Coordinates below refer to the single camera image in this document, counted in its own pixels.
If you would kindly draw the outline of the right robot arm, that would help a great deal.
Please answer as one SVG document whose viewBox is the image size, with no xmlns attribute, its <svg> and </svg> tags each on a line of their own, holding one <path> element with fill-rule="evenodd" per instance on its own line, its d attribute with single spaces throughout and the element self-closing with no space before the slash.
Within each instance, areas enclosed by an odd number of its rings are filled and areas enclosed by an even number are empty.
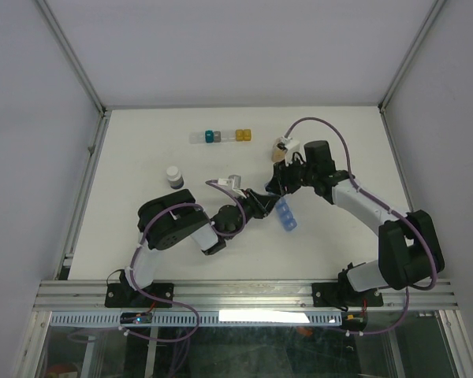
<svg viewBox="0 0 473 378">
<path fill-rule="evenodd" d="M 349 264 L 335 284 L 320 291 L 324 306 L 347 310 L 380 288 L 419 290 L 421 280 L 436 282 L 445 259 L 427 212 L 399 211 L 363 189 L 349 171 L 336 168 L 326 141 L 306 143 L 303 153 L 299 149 L 295 139 L 277 140 L 273 175 L 266 191 L 283 197 L 310 187 L 329 204 L 353 215 L 378 238 L 376 260 Z"/>
</svg>

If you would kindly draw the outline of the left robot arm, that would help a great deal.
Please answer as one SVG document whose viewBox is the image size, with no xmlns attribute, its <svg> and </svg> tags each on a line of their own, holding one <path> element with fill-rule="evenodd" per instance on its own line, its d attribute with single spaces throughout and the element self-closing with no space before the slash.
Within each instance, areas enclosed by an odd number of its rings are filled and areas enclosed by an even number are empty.
<svg viewBox="0 0 473 378">
<path fill-rule="evenodd" d="M 154 281 L 154 265 L 160 251 L 192 238 L 205 255 L 225 248 L 226 242 L 240 234 L 251 219 L 263 219 L 273 210 L 278 195 L 261 195 L 251 189 L 234 196 L 233 201 L 209 217 L 188 189 L 182 189 L 144 203 L 138 209 L 140 240 L 124 270 L 121 295 L 133 306 L 143 305 Z"/>
</svg>

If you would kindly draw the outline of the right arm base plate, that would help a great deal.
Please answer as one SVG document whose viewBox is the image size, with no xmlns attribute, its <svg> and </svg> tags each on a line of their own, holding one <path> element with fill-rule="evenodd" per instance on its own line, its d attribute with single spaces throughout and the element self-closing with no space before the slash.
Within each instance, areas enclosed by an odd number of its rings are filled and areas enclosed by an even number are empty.
<svg viewBox="0 0 473 378">
<path fill-rule="evenodd" d="M 383 298 L 376 289 L 354 291 L 338 282 L 317 282 L 311 285 L 314 307 L 333 307 L 347 311 L 349 307 L 383 307 Z"/>
</svg>

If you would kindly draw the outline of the blue weekly pill organizer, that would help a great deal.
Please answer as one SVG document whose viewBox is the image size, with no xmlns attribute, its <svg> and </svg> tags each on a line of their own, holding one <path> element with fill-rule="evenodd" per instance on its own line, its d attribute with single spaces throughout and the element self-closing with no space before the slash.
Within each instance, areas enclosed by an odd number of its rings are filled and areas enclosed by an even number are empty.
<svg viewBox="0 0 473 378">
<path fill-rule="evenodd" d="M 275 204 L 275 211 L 285 231 L 291 232 L 297 227 L 297 222 L 285 198 Z"/>
</svg>

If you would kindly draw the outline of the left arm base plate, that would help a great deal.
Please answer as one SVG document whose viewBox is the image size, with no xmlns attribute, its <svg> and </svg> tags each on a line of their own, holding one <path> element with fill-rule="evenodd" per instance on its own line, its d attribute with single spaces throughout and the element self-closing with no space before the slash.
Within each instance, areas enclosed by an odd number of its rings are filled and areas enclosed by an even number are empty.
<svg viewBox="0 0 473 378">
<path fill-rule="evenodd" d="M 154 309 L 172 307 L 172 304 L 165 302 L 165 300 L 173 300 L 173 283 L 152 283 L 143 290 L 149 295 L 160 298 L 160 301 L 142 295 L 130 287 L 125 280 L 123 283 L 109 283 L 107 285 L 104 306 L 106 308 L 130 309 L 149 309 L 152 305 L 155 305 Z"/>
</svg>

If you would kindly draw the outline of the amber pill bottle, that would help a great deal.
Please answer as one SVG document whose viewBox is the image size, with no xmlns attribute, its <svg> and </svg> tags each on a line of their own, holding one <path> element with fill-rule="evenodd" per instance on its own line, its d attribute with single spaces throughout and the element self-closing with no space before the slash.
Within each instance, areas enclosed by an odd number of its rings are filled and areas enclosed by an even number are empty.
<svg viewBox="0 0 473 378">
<path fill-rule="evenodd" d="M 285 159 L 285 152 L 281 150 L 278 146 L 275 146 L 272 149 L 271 161 L 277 163 Z"/>
</svg>

